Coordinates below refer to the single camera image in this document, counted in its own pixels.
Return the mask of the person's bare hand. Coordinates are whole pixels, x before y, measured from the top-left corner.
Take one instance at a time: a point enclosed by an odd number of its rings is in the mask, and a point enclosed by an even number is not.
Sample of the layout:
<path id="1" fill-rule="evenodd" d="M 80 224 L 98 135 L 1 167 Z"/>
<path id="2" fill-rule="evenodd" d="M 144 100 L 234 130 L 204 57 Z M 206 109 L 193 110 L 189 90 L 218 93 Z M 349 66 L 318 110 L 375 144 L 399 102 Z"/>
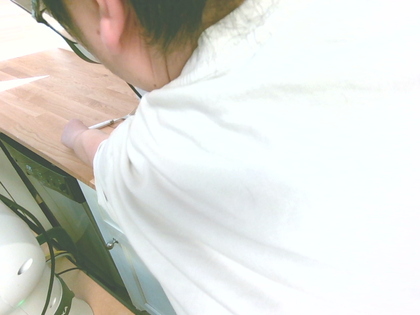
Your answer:
<path id="1" fill-rule="evenodd" d="M 73 149 L 75 146 L 76 138 L 89 128 L 79 119 L 71 119 L 63 128 L 61 135 L 61 143 L 67 147 Z"/>

